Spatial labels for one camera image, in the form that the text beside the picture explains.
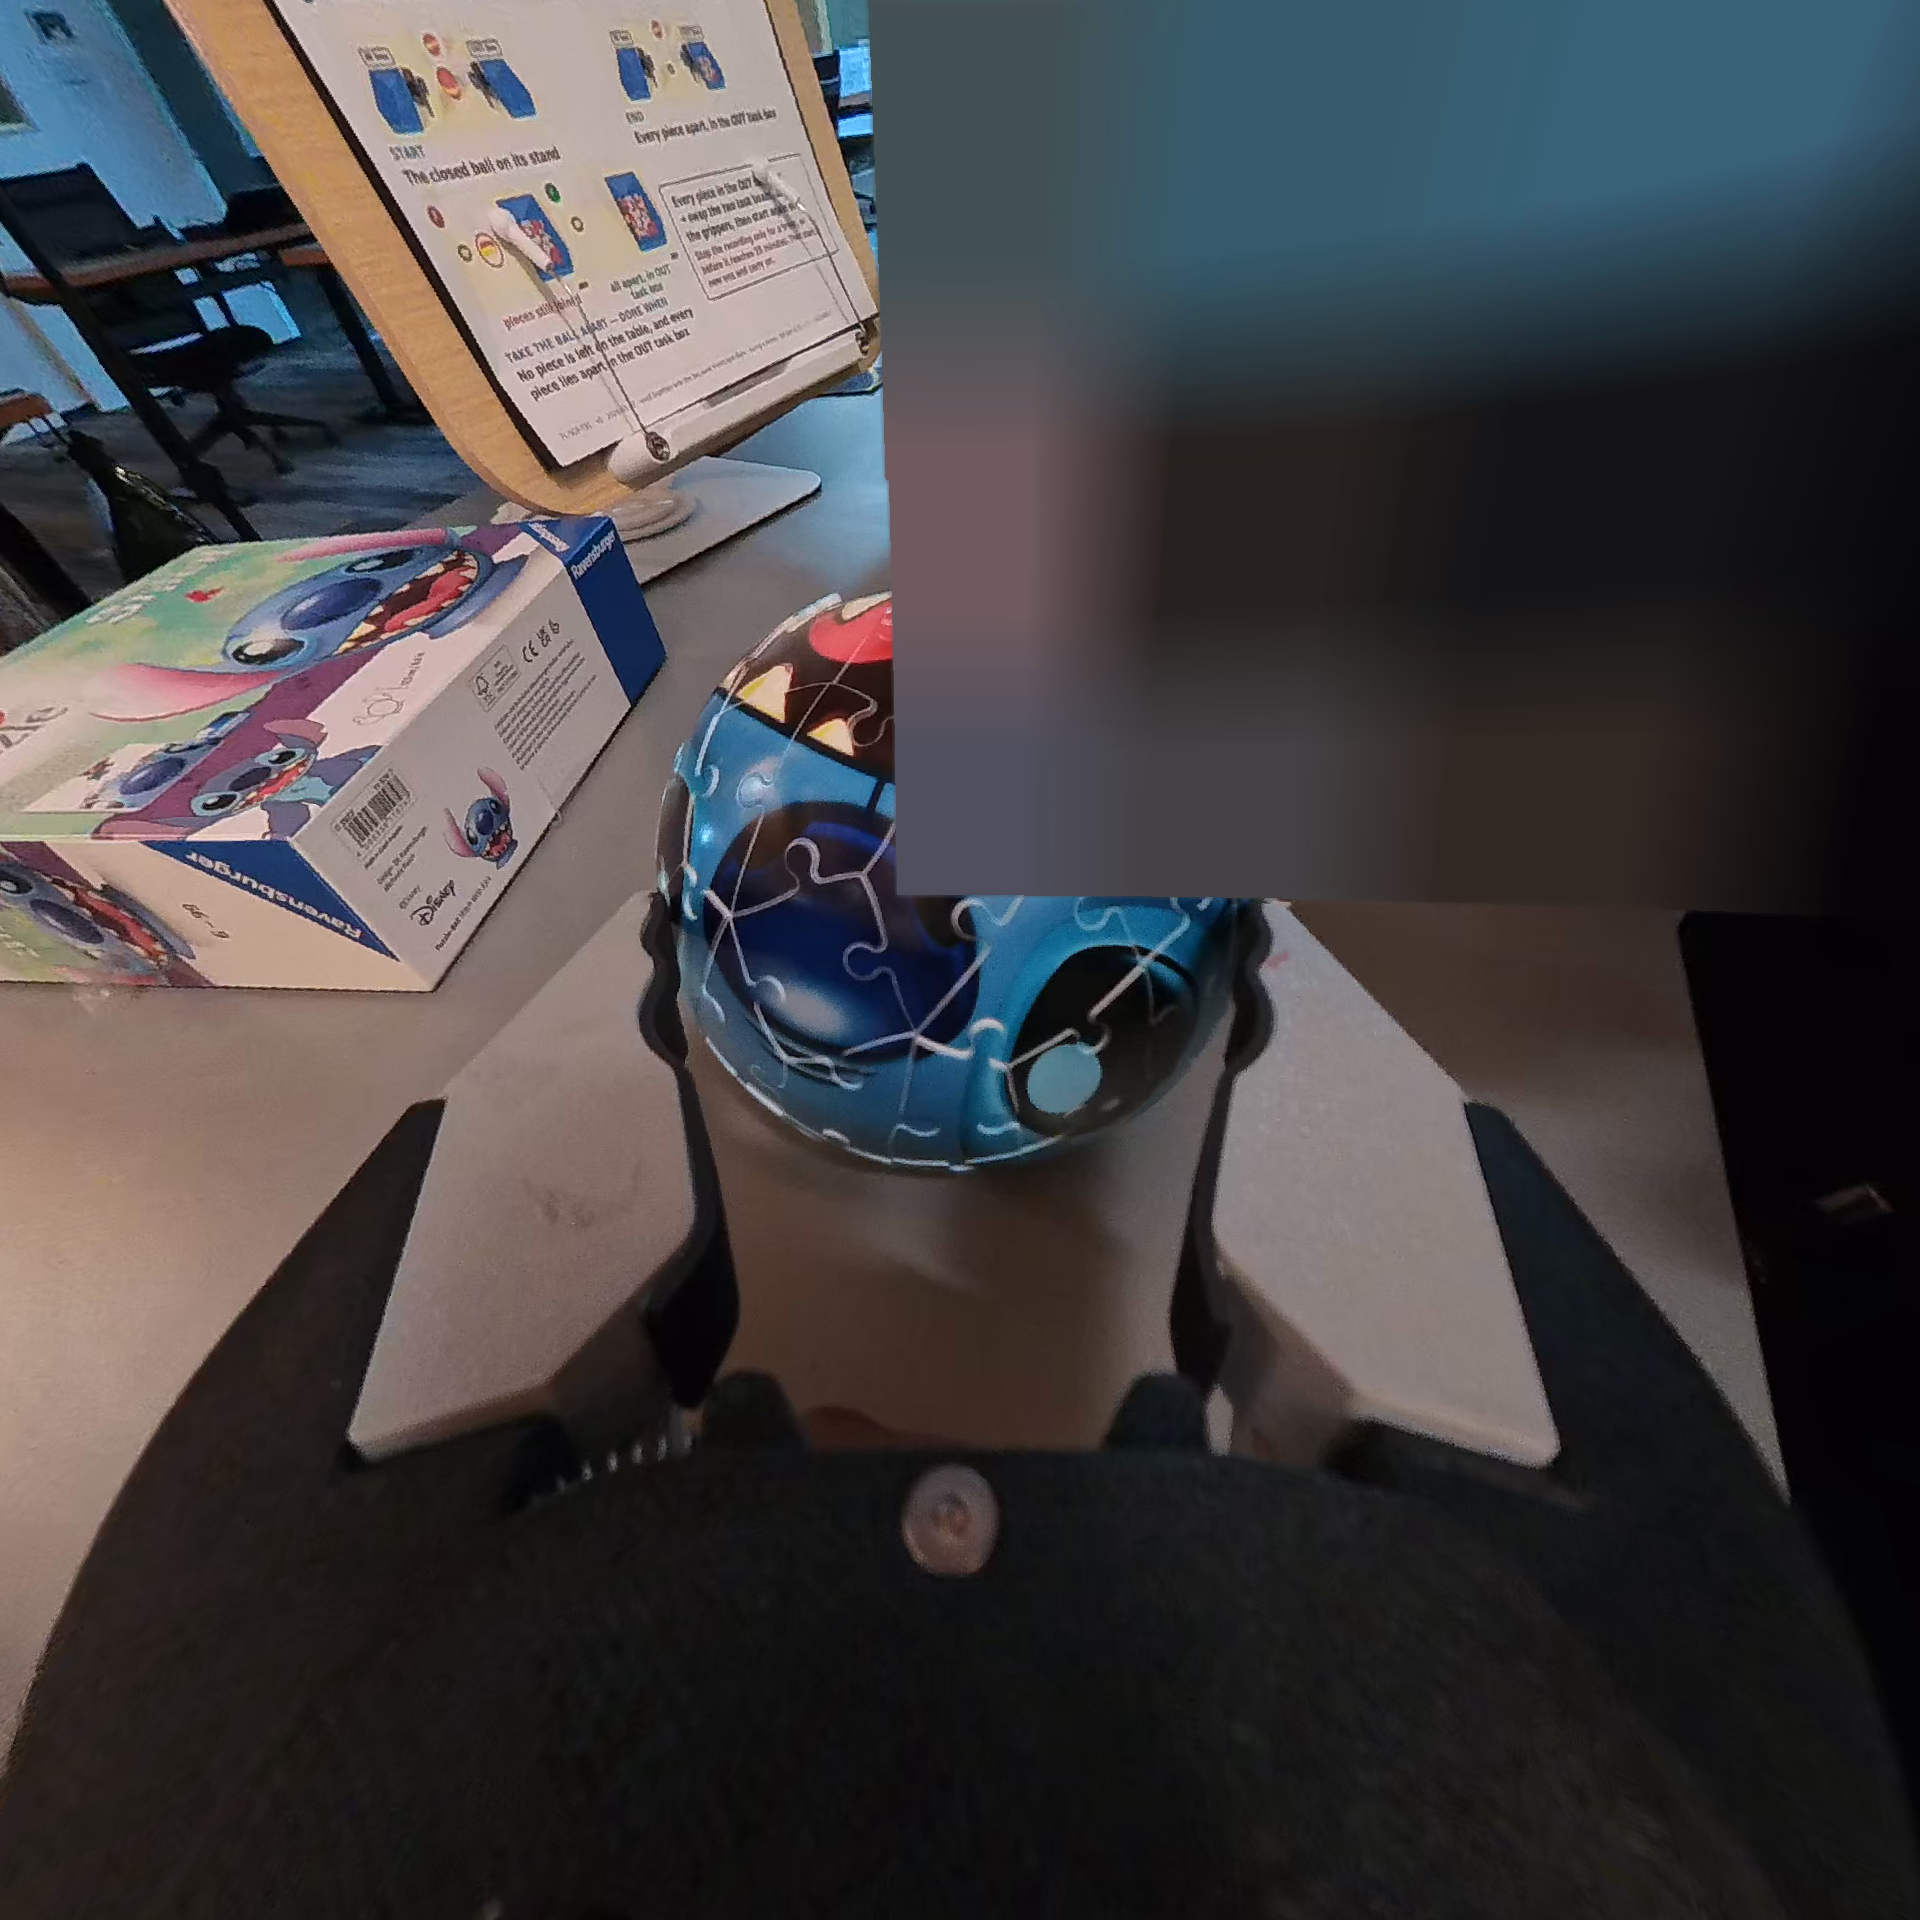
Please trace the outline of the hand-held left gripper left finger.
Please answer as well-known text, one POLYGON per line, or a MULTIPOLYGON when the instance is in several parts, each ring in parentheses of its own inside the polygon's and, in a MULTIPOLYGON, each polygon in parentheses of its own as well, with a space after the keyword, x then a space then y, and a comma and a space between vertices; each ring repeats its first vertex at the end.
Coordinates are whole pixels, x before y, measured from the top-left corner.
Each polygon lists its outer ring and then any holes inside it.
POLYGON ((673 1458, 739 1329, 675 917, 631 897, 445 1085, 350 1445, 549 1422, 673 1458))

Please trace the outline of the wooden table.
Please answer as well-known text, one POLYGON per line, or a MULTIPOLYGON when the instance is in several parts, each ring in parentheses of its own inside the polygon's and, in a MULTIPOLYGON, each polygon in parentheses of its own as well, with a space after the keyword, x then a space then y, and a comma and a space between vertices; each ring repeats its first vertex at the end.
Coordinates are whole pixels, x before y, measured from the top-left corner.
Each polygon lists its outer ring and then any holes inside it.
POLYGON ((241 284, 252 278, 275 278, 280 273, 313 275, 327 308, 334 313, 334 322, 375 391, 375 405, 361 409, 360 420, 400 426, 432 425, 421 396, 389 367, 367 313, 336 273, 329 251, 304 220, 257 229, 192 229, 187 238, 111 251, 52 273, 5 273, 5 298, 25 304, 63 308, 70 296, 93 296, 159 273, 187 275, 196 296, 224 296, 230 283, 241 284))

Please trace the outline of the blue puzzle ball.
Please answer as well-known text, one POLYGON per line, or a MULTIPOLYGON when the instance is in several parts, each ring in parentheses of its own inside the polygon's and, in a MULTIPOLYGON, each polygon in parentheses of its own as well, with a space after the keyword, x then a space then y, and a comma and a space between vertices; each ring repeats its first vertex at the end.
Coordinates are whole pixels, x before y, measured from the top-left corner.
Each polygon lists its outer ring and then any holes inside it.
POLYGON ((1251 899, 913 896, 892 594, 792 612, 675 756, 656 886, 687 1014, 762 1109, 886 1170, 1044 1161, 1232 1019, 1251 899))

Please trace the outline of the printed puzzle box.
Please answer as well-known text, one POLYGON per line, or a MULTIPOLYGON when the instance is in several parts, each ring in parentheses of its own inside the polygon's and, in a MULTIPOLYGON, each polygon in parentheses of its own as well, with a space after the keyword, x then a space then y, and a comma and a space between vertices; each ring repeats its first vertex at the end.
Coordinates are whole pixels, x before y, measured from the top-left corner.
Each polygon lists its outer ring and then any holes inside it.
POLYGON ((661 664, 609 517, 187 552, 5 657, 2 978, 430 992, 661 664))

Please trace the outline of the black office chair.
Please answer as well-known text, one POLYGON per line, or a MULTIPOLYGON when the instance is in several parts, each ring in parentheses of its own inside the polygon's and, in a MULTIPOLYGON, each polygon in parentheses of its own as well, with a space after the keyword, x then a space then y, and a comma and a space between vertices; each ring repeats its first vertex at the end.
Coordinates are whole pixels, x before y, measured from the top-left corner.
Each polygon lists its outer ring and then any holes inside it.
MULTIPOLYGON (((2 220, 28 268, 43 273, 177 238, 164 223, 136 226, 89 166, 9 177, 2 220)), ((74 322, 86 351, 174 463, 184 496, 210 507, 241 538, 257 537, 248 517, 249 499, 212 463, 217 446, 236 442, 262 456, 277 475, 296 468, 286 452, 291 435, 316 435, 324 446, 342 448, 330 423, 262 412, 245 396, 245 382, 277 345, 252 322, 210 322, 187 275, 159 273, 93 296, 70 296, 56 311, 74 322)))

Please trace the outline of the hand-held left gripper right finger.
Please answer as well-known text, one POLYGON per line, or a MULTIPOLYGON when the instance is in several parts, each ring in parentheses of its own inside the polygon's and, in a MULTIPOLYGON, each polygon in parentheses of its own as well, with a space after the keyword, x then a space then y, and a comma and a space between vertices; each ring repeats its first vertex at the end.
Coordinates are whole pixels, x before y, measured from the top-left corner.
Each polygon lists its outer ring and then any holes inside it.
POLYGON ((1174 1350, 1285 1462, 1372 1427, 1563 1448, 1463 1089, 1287 903, 1247 910, 1174 1350))

